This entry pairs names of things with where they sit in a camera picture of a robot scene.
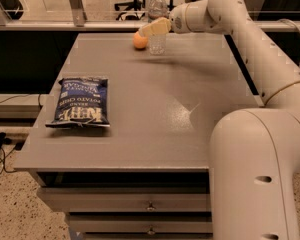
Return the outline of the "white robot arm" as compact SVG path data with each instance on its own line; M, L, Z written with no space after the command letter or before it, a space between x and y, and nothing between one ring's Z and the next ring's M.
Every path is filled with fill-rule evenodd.
M253 22L244 0L182 4L138 32L170 31L228 35L257 90L256 107L226 115L211 135L213 240L300 240L300 67Z

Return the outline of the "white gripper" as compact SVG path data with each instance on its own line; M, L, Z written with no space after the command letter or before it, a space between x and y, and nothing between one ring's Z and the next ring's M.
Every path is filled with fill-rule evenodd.
M176 6L169 14L169 19L160 17L142 26L138 32L143 37L166 35L172 31L177 34L189 33L186 21L187 4Z

